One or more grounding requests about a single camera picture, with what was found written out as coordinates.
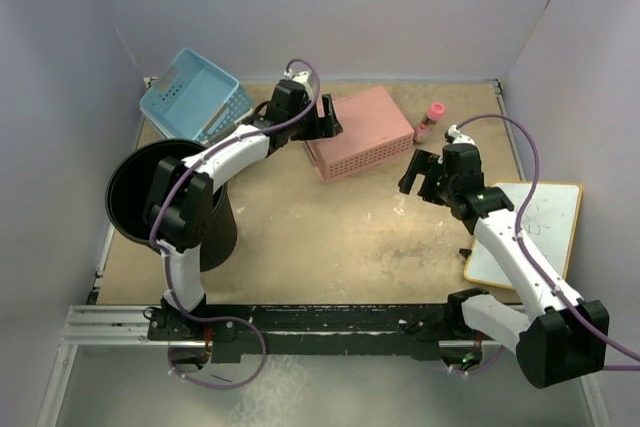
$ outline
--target black trash bin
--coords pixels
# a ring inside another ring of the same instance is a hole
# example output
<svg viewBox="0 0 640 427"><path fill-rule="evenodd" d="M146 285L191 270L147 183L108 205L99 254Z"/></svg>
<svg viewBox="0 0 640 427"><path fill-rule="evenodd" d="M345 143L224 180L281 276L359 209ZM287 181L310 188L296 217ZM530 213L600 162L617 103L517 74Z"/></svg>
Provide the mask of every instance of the black trash bin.
<svg viewBox="0 0 640 427"><path fill-rule="evenodd" d="M115 170L107 185L107 215L122 235L149 248L151 226L143 220L143 209L156 167L165 157L181 159L205 147L190 140L161 140L136 150ZM200 247L200 271L214 269L233 252L238 229L223 185L213 195L211 225Z"/></svg>

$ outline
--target wooden surface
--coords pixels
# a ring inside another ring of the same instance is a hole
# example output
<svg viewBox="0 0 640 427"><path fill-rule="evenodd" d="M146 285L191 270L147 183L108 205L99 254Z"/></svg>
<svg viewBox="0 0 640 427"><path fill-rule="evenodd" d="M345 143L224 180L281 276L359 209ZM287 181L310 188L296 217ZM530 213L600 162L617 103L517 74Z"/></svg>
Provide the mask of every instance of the wooden surface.
<svg viewBox="0 0 640 427"><path fill-rule="evenodd" d="M323 86L335 98L373 85ZM386 85L411 124L435 101L447 114L423 144L439 151L452 123L498 113L490 84ZM249 85L256 103L272 84ZM517 181L504 125L470 124L487 184ZM140 145L158 140L146 124ZM238 243L220 267L202 275L209 303L432 303L473 287L463 277L461 247L471 236L449 210L401 195L397 182L411 153L333 183L319 180L300 143L290 143L229 183ZM164 291L160 258L116 232L98 297L100 304L156 304ZM515 292L489 288L503 302Z"/></svg>

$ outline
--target white wall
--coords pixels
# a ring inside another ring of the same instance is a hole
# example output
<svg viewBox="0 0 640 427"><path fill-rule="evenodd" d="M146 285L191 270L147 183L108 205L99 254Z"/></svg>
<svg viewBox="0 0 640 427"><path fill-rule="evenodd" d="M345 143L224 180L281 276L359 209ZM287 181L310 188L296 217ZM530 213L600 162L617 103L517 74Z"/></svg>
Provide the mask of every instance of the white wall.
<svg viewBox="0 0 640 427"><path fill-rule="evenodd" d="M107 0L145 75L184 46L243 79L304 56L324 78L493 79L548 0Z"/></svg>
<svg viewBox="0 0 640 427"><path fill-rule="evenodd" d="M141 75L102 0L0 0L0 424L35 423L108 225Z"/></svg>
<svg viewBox="0 0 640 427"><path fill-rule="evenodd" d="M640 0L551 0L505 82L508 112L538 141L542 178L584 184L570 279L637 349L639 85ZM637 425L640 373L601 379L616 425Z"/></svg>

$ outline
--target bottle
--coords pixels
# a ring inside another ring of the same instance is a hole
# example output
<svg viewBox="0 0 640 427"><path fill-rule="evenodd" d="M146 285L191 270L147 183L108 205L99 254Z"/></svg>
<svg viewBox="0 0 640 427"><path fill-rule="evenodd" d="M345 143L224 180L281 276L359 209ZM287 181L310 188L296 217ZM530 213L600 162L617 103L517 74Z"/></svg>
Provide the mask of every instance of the bottle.
<svg viewBox="0 0 640 427"><path fill-rule="evenodd" d="M434 102L422 117L420 123L413 130L413 141L420 144L433 130L436 123L444 116L445 108L440 102Z"/></svg>

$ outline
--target blue basket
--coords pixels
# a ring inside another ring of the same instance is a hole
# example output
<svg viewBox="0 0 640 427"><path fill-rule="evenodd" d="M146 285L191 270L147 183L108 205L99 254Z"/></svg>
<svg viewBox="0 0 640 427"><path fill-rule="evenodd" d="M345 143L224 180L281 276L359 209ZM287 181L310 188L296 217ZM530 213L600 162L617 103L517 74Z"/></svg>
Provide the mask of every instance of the blue basket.
<svg viewBox="0 0 640 427"><path fill-rule="evenodd" d="M182 49L140 100L163 137L203 144L247 117L252 105L237 79L191 49Z"/></svg>

